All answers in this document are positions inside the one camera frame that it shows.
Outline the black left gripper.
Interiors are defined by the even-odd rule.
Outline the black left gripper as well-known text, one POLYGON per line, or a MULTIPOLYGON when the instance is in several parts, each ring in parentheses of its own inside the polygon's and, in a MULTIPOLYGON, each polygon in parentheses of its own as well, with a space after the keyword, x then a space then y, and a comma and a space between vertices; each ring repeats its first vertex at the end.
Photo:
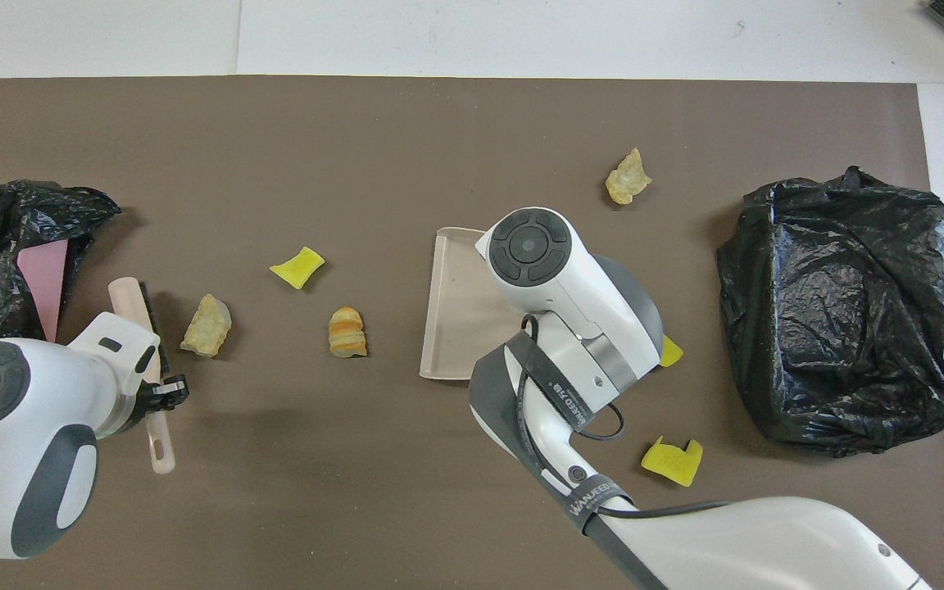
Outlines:
POLYGON ((161 408, 176 408, 187 398, 186 374, 173 374, 161 383, 142 383, 134 399, 134 419, 142 420, 161 408))

